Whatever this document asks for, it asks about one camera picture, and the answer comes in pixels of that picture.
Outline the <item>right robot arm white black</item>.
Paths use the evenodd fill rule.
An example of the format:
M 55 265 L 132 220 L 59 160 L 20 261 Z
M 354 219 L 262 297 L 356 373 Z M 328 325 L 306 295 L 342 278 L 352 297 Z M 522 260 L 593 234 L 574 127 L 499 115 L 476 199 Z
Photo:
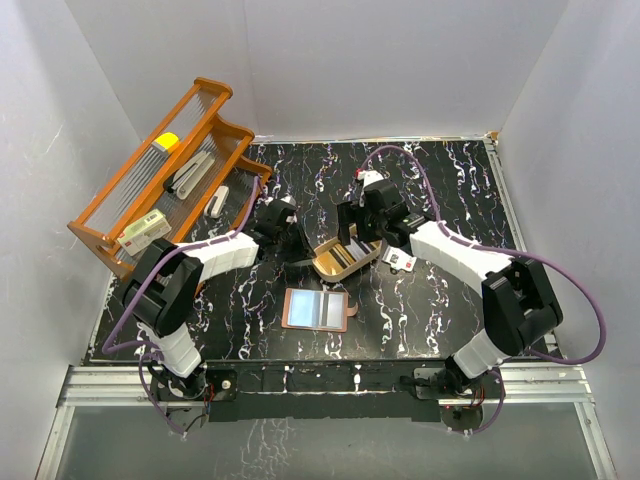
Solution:
M 367 184 L 359 200 L 338 204 L 337 215 L 340 243 L 352 235 L 361 242 L 384 240 L 454 275 L 480 296 L 482 329 L 422 383 L 440 394 L 471 395 L 485 373 L 521 355 L 563 320 L 541 262 L 455 238 L 435 218 L 410 211 L 387 179 Z

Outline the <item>beige oval tray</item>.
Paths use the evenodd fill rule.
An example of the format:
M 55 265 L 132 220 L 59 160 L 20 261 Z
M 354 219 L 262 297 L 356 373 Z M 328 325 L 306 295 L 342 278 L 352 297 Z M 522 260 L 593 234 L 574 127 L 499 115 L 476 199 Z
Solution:
M 359 240 L 356 226 L 351 225 L 349 243 L 343 245 L 337 237 L 327 240 L 314 250 L 312 266 L 324 281 L 338 283 L 376 260 L 380 251 L 380 240 Z

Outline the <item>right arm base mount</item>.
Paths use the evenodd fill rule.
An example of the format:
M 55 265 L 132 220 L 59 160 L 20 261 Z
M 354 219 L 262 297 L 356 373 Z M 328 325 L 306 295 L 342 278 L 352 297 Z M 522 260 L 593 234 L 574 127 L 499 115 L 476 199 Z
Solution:
M 418 400 L 433 400 L 443 406 L 472 409 L 483 407 L 490 400 L 499 400 L 501 381 L 489 373 L 460 383 L 444 367 L 418 367 L 399 378 L 399 387 Z

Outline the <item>white card black stripe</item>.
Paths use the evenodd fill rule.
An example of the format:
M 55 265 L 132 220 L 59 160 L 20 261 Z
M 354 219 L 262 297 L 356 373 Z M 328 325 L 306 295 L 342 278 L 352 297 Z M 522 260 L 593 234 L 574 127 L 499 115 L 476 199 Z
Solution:
M 345 296 L 339 293 L 324 293 L 320 301 L 319 326 L 340 330 L 346 318 Z

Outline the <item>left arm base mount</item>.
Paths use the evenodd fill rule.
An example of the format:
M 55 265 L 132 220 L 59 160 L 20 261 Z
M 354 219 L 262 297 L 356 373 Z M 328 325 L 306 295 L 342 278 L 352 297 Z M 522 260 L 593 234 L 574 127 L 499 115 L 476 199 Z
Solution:
M 147 371 L 153 378 L 154 393 L 160 400 L 201 403 L 201 413 L 181 426 L 183 438 L 195 425 L 203 426 L 211 419 L 215 402 L 230 402 L 237 396 L 237 374 L 233 370 L 208 371 L 207 366 L 202 364 L 187 378 L 178 377 L 160 364 L 148 366 Z

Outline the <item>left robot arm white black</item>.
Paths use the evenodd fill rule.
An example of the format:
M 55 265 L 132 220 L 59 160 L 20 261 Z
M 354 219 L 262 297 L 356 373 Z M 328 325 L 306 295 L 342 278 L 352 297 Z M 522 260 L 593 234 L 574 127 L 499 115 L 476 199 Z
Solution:
M 117 290 L 125 312 L 151 342 L 149 372 L 174 395 L 197 398 L 207 383 L 204 361 L 186 320 L 201 284 L 261 260 L 311 263 L 315 253 L 296 212 L 295 200 L 285 196 L 260 208 L 239 232 L 186 244 L 155 240 Z

